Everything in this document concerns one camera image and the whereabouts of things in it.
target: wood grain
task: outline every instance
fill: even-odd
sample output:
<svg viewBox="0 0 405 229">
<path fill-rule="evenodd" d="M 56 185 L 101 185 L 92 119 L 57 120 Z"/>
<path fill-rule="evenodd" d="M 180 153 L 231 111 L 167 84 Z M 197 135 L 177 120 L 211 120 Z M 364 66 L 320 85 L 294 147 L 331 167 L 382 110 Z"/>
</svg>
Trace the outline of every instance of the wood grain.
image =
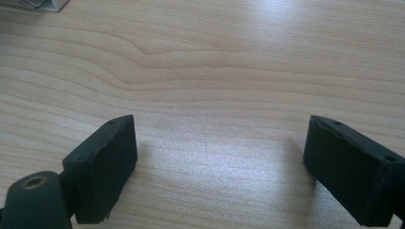
<svg viewBox="0 0 405 229">
<path fill-rule="evenodd" d="M 109 220 L 74 228 L 361 228 L 303 165 L 309 116 L 405 156 L 404 73 L 400 0 L 0 7 L 0 205 L 133 114 L 135 173 Z"/>
</svg>

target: table surface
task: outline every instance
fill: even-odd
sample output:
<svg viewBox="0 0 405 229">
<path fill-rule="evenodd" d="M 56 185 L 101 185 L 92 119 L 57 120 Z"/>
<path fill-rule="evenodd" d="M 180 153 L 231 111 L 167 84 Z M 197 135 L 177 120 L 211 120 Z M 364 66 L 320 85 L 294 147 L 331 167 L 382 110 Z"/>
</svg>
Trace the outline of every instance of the table surface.
<svg viewBox="0 0 405 229">
<path fill-rule="evenodd" d="M 0 7 L 0 205 L 128 114 L 136 171 L 110 219 L 75 229 L 361 228 L 303 165 L 309 116 L 405 156 L 405 2 Z"/>
</svg>

